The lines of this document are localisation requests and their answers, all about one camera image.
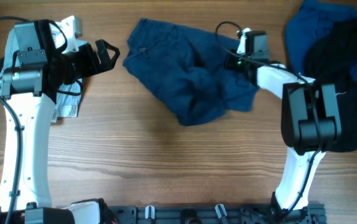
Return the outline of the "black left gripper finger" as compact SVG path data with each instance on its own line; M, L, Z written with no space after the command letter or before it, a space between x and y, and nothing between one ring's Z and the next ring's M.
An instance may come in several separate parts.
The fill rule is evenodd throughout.
M99 72L106 72L113 68L111 65L111 57L106 47L98 48L98 56L100 60L100 64L98 65Z
M116 61L117 61L117 59L118 59L119 56L120 56L120 51L119 51L119 49L118 49L117 47L115 47L115 46L113 46L113 45L107 43L105 40L102 40L102 39L97 40L97 41L95 42L95 44L96 44L97 49L100 48L100 47L106 47L106 48L108 49L108 53L109 53L109 50L114 52L114 55L111 57L111 65L112 65L113 68L114 68L115 65L116 65Z

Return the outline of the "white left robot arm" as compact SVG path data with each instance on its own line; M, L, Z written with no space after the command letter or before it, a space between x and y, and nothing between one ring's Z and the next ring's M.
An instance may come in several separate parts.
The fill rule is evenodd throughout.
M6 143L0 184L0 223L117 223L101 198L53 208L47 163L50 126L75 117L83 79L112 70L117 47L81 39L75 16L55 22L16 18L0 70Z

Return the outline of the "dark blue shorts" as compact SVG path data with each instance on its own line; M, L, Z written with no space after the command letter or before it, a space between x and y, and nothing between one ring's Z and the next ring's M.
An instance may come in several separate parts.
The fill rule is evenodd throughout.
M123 65L183 126L213 121L226 110L251 111L258 87L225 69L235 39L142 18L127 40Z

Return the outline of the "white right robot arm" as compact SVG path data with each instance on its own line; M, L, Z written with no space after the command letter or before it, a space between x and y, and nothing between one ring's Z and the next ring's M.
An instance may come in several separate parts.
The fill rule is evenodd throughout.
M335 88L294 74L269 59L267 34L249 28L237 32L239 45L229 51L228 69L244 72L247 80L282 100L281 134L287 159L272 196L276 217L308 207L308 193L325 152L341 136Z

